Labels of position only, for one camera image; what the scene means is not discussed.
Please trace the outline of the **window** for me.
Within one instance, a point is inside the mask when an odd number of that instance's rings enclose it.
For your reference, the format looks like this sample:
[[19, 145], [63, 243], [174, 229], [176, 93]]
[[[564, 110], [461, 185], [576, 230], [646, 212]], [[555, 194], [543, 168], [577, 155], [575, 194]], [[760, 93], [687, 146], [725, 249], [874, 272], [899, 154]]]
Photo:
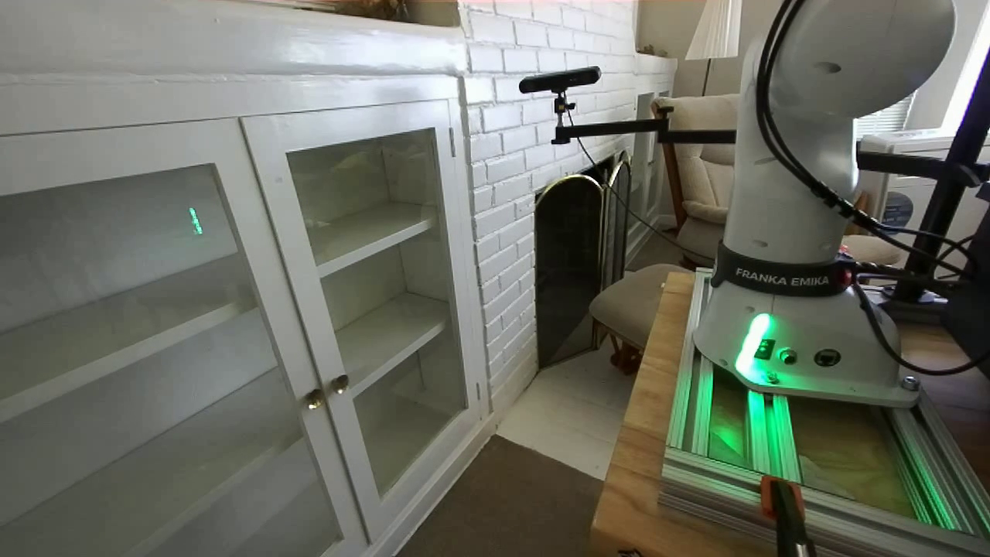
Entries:
[[915, 129], [955, 131], [990, 49], [990, 0], [954, 0], [954, 38], [936, 73], [910, 97], [860, 118], [857, 135]]

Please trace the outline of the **brass fireplace screen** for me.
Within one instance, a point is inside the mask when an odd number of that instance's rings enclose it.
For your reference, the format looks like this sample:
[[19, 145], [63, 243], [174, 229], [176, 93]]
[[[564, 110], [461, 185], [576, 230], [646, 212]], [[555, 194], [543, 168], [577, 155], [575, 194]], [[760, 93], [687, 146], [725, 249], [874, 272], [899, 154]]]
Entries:
[[626, 151], [535, 197], [535, 321], [541, 369], [598, 348], [590, 303], [626, 271], [632, 161]]

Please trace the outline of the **brown rug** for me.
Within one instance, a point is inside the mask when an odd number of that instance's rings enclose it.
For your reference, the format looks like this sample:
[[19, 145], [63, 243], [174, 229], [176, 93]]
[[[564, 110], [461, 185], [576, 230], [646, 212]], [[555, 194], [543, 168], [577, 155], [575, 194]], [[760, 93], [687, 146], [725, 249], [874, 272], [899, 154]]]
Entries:
[[587, 557], [602, 489], [495, 435], [396, 557]]

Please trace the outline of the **beige footstool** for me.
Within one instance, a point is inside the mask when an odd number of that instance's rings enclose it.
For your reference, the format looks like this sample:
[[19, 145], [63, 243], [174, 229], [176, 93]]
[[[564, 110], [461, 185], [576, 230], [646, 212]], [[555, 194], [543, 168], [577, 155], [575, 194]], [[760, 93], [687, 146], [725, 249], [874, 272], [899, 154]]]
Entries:
[[598, 339], [609, 339], [614, 350], [609, 362], [626, 376], [639, 370], [659, 299], [672, 274], [693, 272], [678, 265], [650, 265], [626, 274], [590, 303], [593, 331]]

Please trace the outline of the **white glass door cabinet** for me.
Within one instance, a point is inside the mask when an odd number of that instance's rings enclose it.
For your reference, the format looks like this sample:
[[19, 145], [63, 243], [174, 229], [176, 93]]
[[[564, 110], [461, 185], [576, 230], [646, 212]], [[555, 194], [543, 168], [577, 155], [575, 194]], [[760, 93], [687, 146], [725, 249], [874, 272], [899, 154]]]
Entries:
[[0, 0], [0, 557], [395, 557], [484, 441], [466, 0]]

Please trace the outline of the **white air conditioner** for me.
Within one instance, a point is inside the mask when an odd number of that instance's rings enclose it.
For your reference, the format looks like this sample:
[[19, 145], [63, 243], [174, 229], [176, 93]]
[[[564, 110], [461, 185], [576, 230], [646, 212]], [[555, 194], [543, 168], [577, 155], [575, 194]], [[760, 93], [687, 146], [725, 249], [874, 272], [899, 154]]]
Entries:
[[[880, 154], [931, 156], [945, 159], [954, 137], [948, 129], [919, 129], [863, 137], [859, 147]], [[936, 180], [902, 174], [859, 172], [859, 190], [869, 195], [871, 215], [884, 224], [919, 229]], [[990, 209], [978, 197], [979, 187], [968, 188], [951, 219], [947, 236], [959, 241], [977, 231]]]

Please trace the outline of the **orange black clamp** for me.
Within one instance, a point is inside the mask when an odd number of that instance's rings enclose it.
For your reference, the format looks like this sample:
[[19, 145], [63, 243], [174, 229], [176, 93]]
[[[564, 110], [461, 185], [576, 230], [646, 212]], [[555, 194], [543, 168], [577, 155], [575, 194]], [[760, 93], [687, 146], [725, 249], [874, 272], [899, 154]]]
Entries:
[[807, 534], [805, 504], [798, 484], [763, 475], [760, 507], [765, 518], [774, 522], [777, 557], [818, 557], [816, 546]]

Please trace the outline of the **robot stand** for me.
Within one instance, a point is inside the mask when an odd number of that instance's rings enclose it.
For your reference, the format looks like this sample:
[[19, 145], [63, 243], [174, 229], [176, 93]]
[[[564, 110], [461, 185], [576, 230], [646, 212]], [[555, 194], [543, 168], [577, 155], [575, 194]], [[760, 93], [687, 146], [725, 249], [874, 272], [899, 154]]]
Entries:
[[990, 381], [905, 377], [912, 408], [760, 394], [695, 348], [709, 276], [665, 282], [591, 553], [780, 555], [774, 476], [802, 494], [817, 557], [990, 557]]

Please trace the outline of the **floor lamp white shade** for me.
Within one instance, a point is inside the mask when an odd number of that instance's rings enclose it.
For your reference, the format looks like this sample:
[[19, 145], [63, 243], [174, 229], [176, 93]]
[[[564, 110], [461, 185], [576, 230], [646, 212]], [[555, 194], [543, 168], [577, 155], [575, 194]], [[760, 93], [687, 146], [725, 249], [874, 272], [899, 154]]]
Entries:
[[684, 60], [705, 61], [701, 95], [708, 90], [713, 61], [739, 55], [743, 0], [705, 0]]

